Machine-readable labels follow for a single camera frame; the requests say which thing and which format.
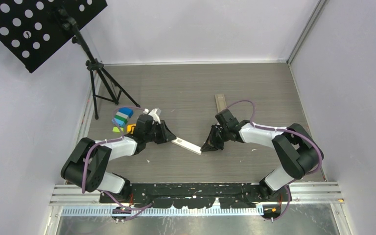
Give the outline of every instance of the metal plate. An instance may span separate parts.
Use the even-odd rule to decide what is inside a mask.
[[[72,37],[52,19],[52,11],[61,5],[75,18],[81,29],[107,3],[105,0],[0,0],[0,41],[22,61],[29,72],[34,72]]]
[[[59,235],[338,235],[330,205],[291,205],[274,223],[259,215],[249,216],[142,216],[115,223],[111,217],[62,216]]]

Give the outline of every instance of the metal frame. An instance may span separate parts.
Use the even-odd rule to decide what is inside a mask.
[[[312,14],[309,17],[308,22],[306,23],[306,26],[304,30],[302,31],[302,34],[300,35],[295,47],[292,50],[292,53],[289,56],[289,59],[286,61],[287,64],[292,64],[293,60],[296,57],[296,54],[301,49],[301,46],[303,42],[305,41],[307,35],[312,30],[314,24],[319,18],[319,15],[322,13],[322,10],[324,9],[325,5],[328,3],[328,0],[318,0],[318,3],[316,4],[315,9],[313,10]]]
[[[292,196],[291,204],[331,204],[339,232],[343,235],[350,235],[348,223],[345,219],[345,214],[341,205],[345,203],[341,190],[337,182],[300,182],[292,183],[290,185]],[[117,204],[101,204],[99,203],[100,192],[86,192],[81,193],[81,188],[75,185],[56,185],[52,193],[49,203],[51,208],[48,223],[45,229],[45,235],[56,235],[60,218],[62,216],[63,208],[75,206],[77,208],[88,208],[89,206],[118,206]],[[272,205],[273,202],[262,202],[260,205]],[[218,200],[215,201],[214,206],[218,207]],[[155,213],[154,210],[147,211],[145,216],[163,216],[163,213]]]

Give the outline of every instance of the hole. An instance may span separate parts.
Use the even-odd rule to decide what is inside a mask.
[[[38,10],[42,10],[42,9],[44,9],[44,3],[38,1],[38,2],[37,2],[37,8],[38,8]]]
[[[24,50],[24,51],[22,52],[22,57],[23,57],[23,58],[28,58],[28,57],[29,57],[29,51]]]
[[[29,32],[29,31],[25,31],[25,32],[23,33],[23,37],[26,38],[26,39],[30,38],[31,36],[32,36],[32,34],[31,34],[31,32]]]
[[[25,11],[25,16],[26,16],[27,18],[31,18],[33,15],[34,15],[34,14],[32,13],[31,10],[26,10],[26,11]]]
[[[15,39],[15,40],[12,40],[11,44],[13,47],[19,47],[21,43]]]
[[[1,4],[0,5],[0,10],[3,12],[3,13],[8,13],[9,12],[9,6],[8,4]]]
[[[38,43],[38,42],[34,42],[34,44],[32,44],[32,47],[34,48],[34,49],[39,49],[40,48],[40,43]]]
[[[47,33],[44,34],[43,39],[44,39],[44,41],[48,41],[49,40],[49,35]]]
[[[43,25],[41,23],[35,23],[35,29],[41,30],[43,28]]]
[[[21,26],[21,20],[18,19],[18,18],[14,18],[14,19],[12,20],[12,23],[13,23],[16,27]]]
[[[0,28],[0,33],[3,35],[3,36],[6,36],[9,34],[9,30],[5,27],[2,27]]]

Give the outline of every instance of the white object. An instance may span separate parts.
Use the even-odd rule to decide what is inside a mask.
[[[273,127],[264,126],[274,129],[286,129],[287,127]],[[246,143],[258,143],[267,147],[274,148],[272,139],[278,135],[281,135],[282,131],[266,131],[253,127],[250,123],[244,125],[239,131],[241,138]],[[277,191],[284,185],[291,182],[294,178],[291,177],[283,169],[283,166],[278,166],[274,171],[264,178],[265,183],[273,190]]]
[[[159,118],[159,115],[161,115],[161,110],[158,108],[152,109],[149,112],[149,116],[152,116],[154,121],[161,123],[161,119]]]
[[[273,191],[279,190],[292,180],[294,180],[294,178],[286,173],[282,165],[278,166],[278,168],[264,178],[267,186],[269,186]]]
[[[106,146],[112,149],[112,153],[110,154],[110,159],[114,160],[116,158],[124,157],[124,156],[132,156],[136,151],[136,146],[138,145],[133,139],[129,137],[124,137],[122,141],[113,142],[113,143],[104,143],[101,144],[102,146]]]
[[[105,172],[103,180],[97,187],[97,190],[119,193],[122,190],[124,183],[125,180],[123,178],[112,173]]]
[[[183,140],[183,139],[181,139],[181,138],[176,138],[176,139],[174,139],[173,141],[172,141],[172,143],[174,143],[174,144],[176,144],[177,146],[179,146],[179,147],[182,147],[182,148],[184,148],[184,149],[187,149],[187,150],[189,150],[189,151],[191,151],[191,152],[193,152],[193,153],[196,153],[196,154],[198,154],[198,155],[201,155],[201,147],[199,147],[199,146],[197,146],[197,145],[195,145],[195,144],[193,144],[193,143],[190,143],[190,142],[188,142],[188,141],[185,141],[185,140]]]
[[[286,129],[287,127],[273,127],[273,126],[264,126],[270,128],[282,128]],[[265,131],[258,128],[253,127],[250,123],[244,125],[240,130],[241,139],[245,143],[258,143],[267,147],[274,148],[272,139],[275,136],[281,135],[283,132],[281,131]]]

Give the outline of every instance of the gray floor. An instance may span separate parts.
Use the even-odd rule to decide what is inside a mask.
[[[223,93],[227,104],[239,99],[256,102],[258,124],[307,127],[305,116],[287,64],[215,64],[110,66],[106,69],[144,108],[160,108],[161,119],[178,137],[201,146],[216,123],[214,95]],[[99,94],[108,96],[100,87]],[[120,105],[130,105],[126,96]],[[118,138],[112,132],[112,110],[116,106],[98,100],[99,120],[93,118],[88,137]],[[252,106],[240,103],[230,108],[239,120],[249,119]],[[136,111],[130,123],[135,123]],[[279,159],[273,149],[257,144],[227,142],[224,151],[201,156],[174,144],[149,143],[138,155],[109,162],[108,171],[132,182],[258,182]],[[320,173],[305,181],[321,181]]]

